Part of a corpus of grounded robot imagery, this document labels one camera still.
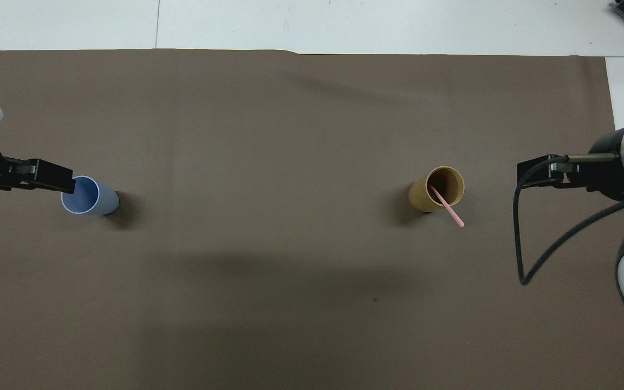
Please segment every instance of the black cable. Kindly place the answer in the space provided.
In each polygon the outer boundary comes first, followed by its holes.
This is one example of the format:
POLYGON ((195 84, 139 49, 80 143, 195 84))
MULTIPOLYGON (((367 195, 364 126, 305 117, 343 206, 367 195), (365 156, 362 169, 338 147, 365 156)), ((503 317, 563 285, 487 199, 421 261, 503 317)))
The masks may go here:
POLYGON ((522 187, 525 183, 527 183, 528 179, 531 176, 533 176, 535 173, 537 173, 538 171, 542 170, 542 168, 547 167, 554 163, 566 163, 568 160, 569 160, 569 157, 564 155, 560 157, 550 158, 544 162, 541 162, 531 167, 530 170, 528 170, 524 175, 522 175, 522 178, 517 183, 517 188, 515 189, 515 196, 513 197, 513 201, 512 201, 512 209, 513 209, 512 216, 513 216, 513 224, 515 225, 515 252, 517 254, 517 271, 518 271, 518 276, 519 276, 519 282, 522 284, 522 286, 526 286, 531 281, 531 279, 536 274, 536 272, 544 264, 545 260, 547 260, 548 257, 550 257, 550 255, 552 255, 553 252, 555 252, 555 250, 561 247, 562 244, 567 242, 567 240, 574 237, 574 235, 582 231, 587 226, 592 225, 594 222, 597 222, 598 220, 604 217, 608 217, 614 212, 624 209, 624 200, 623 200, 622 202, 618 202, 615 205, 605 208, 604 210, 601 210, 597 212, 596 214, 591 215, 591 217, 583 220, 582 222, 579 222, 579 224, 575 225, 570 230, 565 232, 565 234, 560 236, 560 238, 555 240, 555 242, 553 242, 552 245, 550 245, 548 249, 546 249, 545 252, 543 252, 543 254, 539 257, 539 259, 535 262, 535 264, 533 264, 531 269, 525 275, 524 269, 523 269, 523 262, 522 262, 522 240, 519 235, 519 193, 522 191, 522 187))

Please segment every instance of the blue cup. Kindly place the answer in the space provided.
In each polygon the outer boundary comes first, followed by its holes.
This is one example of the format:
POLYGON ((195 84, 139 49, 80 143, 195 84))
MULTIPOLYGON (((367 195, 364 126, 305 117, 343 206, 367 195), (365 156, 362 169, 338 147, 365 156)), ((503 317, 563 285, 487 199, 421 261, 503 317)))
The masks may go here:
POLYGON ((62 206, 72 214, 105 215, 119 206, 111 188, 88 176, 76 176, 74 193, 62 193, 62 206))

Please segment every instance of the pink straw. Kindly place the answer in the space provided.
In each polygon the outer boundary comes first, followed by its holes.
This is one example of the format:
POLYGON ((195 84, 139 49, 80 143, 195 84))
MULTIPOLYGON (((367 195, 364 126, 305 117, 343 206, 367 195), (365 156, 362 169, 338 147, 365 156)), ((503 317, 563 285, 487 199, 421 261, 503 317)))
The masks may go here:
POLYGON ((459 218, 459 216, 456 214, 456 212, 454 212, 454 210, 451 208, 449 203, 447 203, 446 200, 444 200, 444 198, 441 197, 441 195, 438 192, 438 190, 435 190, 435 187, 433 187, 433 186, 430 186, 430 190, 433 190, 435 195, 438 196, 438 198, 440 199, 441 204, 444 206, 444 208, 446 208, 446 210, 448 210, 448 212, 451 215, 451 217, 456 221, 456 224, 459 225, 461 228, 463 228, 464 227, 463 220, 461 220, 461 218, 459 218))

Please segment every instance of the brown mat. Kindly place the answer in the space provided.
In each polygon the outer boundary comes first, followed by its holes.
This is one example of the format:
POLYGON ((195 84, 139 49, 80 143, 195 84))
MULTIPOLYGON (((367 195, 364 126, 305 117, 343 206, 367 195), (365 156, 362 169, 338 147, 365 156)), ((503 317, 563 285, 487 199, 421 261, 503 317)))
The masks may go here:
MULTIPOLYGON (((624 388, 621 215, 517 282, 515 164, 613 131, 604 60, 0 52, 0 148, 114 187, 0 192, 0 388, 624 388), (408 187, 457 168, 456 211, 408 187)), ((611 204, 527 190, 527 264, 611 204)))

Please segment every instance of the cup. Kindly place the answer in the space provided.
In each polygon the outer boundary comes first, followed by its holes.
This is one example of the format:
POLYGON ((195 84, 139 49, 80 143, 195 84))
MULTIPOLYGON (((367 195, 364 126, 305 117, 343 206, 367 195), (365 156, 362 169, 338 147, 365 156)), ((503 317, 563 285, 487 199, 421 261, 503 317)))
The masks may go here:
POLYGON ((414 209, 433 212, 444 208, 428 186, 435 187, 450 206, 456 205, 464 195, 464 178, 461 173, 450 166, 438 166, 409 188, 408 201, 414 209))
POLYGON ((88 176, 76 176, 74 193, 62 193, 62 206, 72 214, 105 215, 119 206, 111 188, 88 176))

